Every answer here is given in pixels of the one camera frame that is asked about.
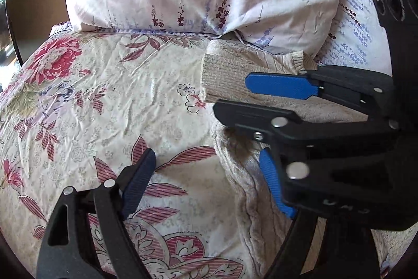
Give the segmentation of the white pillow purple flowers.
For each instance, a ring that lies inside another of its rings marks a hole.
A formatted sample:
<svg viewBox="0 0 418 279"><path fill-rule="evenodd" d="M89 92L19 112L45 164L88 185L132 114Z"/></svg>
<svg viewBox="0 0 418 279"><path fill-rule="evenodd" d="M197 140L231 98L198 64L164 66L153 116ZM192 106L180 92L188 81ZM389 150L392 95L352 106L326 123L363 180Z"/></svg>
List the white pillow purple flowers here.
<svg viewBox="0 0 418 279"><path fill-rule="evenodd" d="M392 74L387 35L373 0L339 0L330 32L315 61Z"/></svg>

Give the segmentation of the floral bed sheet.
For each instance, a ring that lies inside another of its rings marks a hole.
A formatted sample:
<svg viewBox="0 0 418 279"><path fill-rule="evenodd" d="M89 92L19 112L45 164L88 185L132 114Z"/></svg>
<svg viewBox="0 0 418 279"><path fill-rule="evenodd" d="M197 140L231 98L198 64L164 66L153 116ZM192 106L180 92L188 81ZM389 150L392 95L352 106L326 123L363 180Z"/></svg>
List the floral bed sheet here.
<svg viewBox="0 0 418 279"><path fill-rule="evenodd" d="M96 188L146 149L156 171L125 221L155 278L258 278L200 95L208 38L60 32L1 93L1 234L35 273L62 191Z"/></svg>

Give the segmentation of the beige cable-knit sweater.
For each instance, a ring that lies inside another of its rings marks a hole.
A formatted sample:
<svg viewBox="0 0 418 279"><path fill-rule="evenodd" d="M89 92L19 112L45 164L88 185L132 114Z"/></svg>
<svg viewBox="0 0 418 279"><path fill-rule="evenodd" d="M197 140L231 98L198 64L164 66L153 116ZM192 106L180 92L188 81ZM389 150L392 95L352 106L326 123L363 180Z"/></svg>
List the beige cable-knit sweater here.
<svg viewBox="0 0 418 279"><path fill-rule="evenodd" d="M220 123L263 142L259 163L277 205L293 216L267 278L378 278L372 231L403 231L417 222L417 60L395 61L392 76L322 66L297 76L252 72L253 93L323 98L366 114L363 122L313 123L291 110L218 100ZM315 267L307 258L326 219Z"/></svg>

